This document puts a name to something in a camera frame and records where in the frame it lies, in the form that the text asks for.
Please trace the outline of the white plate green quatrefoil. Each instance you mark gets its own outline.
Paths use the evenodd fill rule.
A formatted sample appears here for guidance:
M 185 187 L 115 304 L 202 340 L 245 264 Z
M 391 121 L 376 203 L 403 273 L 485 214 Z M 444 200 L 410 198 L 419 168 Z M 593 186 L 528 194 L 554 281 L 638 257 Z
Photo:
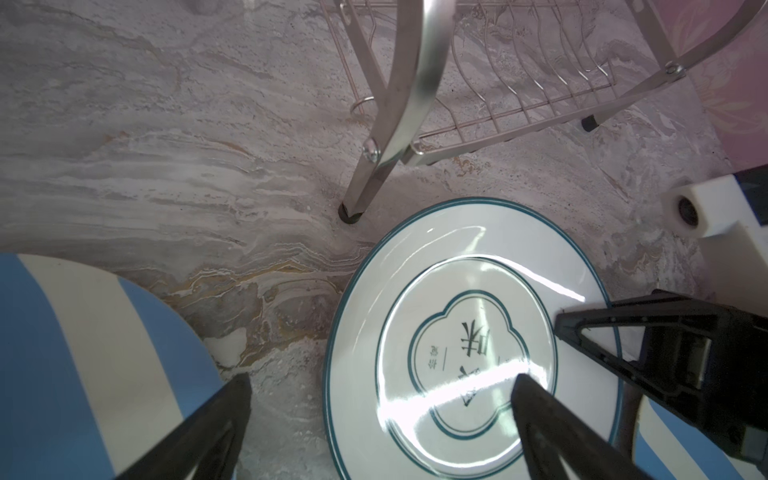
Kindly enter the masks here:
M 527 374 L 602 438 L 623 386 L 558 339 L 610 298 L 585 253 L 526 206 L 467 197 L 397 225 L 331 324 L 323 415 L 342 479 L 524 479 L 511 394 Z

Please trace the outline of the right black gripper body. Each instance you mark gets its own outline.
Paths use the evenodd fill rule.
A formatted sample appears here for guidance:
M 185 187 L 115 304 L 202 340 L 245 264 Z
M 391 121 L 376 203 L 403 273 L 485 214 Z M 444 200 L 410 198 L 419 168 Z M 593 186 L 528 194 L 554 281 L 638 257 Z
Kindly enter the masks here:
M 638 385 L 725 453 L 767 459 L 767 320 L 721 305 L 679 300 L 639 316 Z

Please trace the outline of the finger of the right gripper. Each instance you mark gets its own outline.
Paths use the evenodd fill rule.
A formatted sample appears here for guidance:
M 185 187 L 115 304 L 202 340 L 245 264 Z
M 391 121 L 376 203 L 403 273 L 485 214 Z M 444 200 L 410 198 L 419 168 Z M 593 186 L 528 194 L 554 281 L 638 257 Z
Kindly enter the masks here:
M 641 327 L 636 360 L 587 336 L 589 330 L 617 335 Z M 561 313 L 555 335 L 639 389 L 690 425 L 705 432 L 726 432 L 729 313 L 714 303 L 655 290 L 610 308 Z

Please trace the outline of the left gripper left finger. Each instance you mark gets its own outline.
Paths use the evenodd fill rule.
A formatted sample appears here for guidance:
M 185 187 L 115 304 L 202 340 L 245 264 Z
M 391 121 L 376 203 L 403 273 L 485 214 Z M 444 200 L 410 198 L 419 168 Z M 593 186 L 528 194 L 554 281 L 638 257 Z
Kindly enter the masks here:
M 232 479 L 251 415 L 251 397 L 249 376 L 235 375 L 119 477 Z

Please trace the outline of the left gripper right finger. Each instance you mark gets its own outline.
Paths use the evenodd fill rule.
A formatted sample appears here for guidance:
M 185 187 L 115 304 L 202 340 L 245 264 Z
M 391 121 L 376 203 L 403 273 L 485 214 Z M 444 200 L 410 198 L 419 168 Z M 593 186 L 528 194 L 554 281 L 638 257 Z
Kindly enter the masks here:
M 532 479 L 649 477 L 529 375 L 516 377 L 511 406 Z

